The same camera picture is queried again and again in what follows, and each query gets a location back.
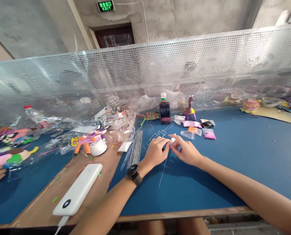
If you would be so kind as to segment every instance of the orange clay leg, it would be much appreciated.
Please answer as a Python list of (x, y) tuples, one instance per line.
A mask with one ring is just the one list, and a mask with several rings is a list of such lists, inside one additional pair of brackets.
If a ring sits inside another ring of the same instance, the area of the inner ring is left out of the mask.
[(76, 149), (74, 150), (74, 153), (77, 154), (80, 150), (81, 144), (78, 144)]
[(90, 149), (90, 146), (89, 146), (89, 143), (84, 143), (84, 149), (86, 150), (86, 153), (87, 154), (91, 154), (91, 149)]

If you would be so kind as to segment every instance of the watch face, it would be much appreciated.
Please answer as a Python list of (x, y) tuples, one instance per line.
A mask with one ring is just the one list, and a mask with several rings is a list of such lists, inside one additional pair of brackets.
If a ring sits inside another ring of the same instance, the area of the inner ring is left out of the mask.
[(131, 167), (129, 167), (128, 170), (127, 170), (127, 176), (132, 175), (137, 168), (138, 168), (137, 164), (134, 164)]

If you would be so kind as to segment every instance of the white power bank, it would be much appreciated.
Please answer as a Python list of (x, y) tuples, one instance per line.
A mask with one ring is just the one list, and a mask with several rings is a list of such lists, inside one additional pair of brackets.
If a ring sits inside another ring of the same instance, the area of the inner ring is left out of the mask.
[(102, 164), (87, 165), (55, 207), (53, 215), (72, 216), (76, 214), (102, 168)]

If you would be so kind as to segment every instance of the pink clay packet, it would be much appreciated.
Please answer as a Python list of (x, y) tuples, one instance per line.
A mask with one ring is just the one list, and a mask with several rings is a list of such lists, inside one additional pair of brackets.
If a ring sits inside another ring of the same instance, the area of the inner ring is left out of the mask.
[(202, 128), (201, 124), (196, 121), (182, 121), (182, 124), (184, 125), (184, 127), (193, 126), (193, 127)]
[(203, 128), (204, 137), (208, 139), (216, 139), (213, 129)]

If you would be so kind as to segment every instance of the charging cable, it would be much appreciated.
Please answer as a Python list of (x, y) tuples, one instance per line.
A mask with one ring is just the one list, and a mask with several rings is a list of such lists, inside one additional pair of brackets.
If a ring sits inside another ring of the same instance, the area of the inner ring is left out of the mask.
[(67, 223), (68, 219), (69, 219), (69, 216), (67, 216), (67, 215), (62, 217), (62, 219), (60, 220), (60, 222), (58, 224), (58, 229), (57, 229), (55, 235), (57, 235), (59, 230), (61, 229), (61, 227), (63, 227)]

